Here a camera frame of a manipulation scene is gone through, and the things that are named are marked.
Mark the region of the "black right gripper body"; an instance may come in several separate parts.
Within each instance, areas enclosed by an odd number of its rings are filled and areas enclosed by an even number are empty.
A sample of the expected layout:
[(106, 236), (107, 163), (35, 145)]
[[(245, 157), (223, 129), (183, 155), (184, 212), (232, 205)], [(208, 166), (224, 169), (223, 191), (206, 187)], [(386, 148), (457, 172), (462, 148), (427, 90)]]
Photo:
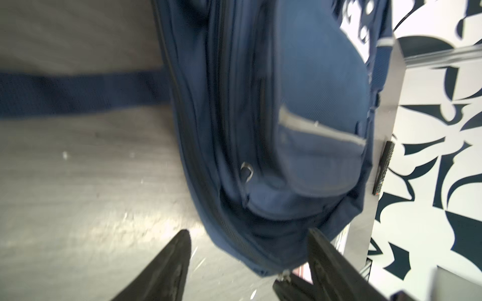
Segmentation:
[(324, 292), (317, 279), (309, 283), (295, 274), (281, 275), (272, 288), (279, 300), (324, 300)]

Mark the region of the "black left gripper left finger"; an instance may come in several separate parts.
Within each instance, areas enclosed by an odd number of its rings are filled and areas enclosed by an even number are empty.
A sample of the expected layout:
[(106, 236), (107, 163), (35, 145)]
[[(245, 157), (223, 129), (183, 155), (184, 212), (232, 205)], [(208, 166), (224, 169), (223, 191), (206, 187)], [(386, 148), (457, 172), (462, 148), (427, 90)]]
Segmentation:
[(190, 232), (180, 230), (113, 300), (181, 300), (191, 252)]

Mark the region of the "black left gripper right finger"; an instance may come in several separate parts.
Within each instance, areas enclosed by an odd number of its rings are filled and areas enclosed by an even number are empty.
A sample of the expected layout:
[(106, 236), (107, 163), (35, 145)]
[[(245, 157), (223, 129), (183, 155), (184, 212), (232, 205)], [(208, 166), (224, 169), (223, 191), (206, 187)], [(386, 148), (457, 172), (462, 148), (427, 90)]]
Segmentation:
[(318, 229), (308, 233), (308, 263), (316, 300), (385, 300)]

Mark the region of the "navy blue student backpack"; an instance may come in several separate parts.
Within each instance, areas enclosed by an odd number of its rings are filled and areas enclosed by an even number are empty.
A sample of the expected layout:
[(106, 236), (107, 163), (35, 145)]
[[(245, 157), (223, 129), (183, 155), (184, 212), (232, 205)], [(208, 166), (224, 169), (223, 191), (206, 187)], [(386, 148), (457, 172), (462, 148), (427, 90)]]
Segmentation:
[(159, 70), (1, 72), (3, 118), (171, 101), (198, 214), (266, 277), (364, 206), (394, 45), (390, 1), (153, 1)]

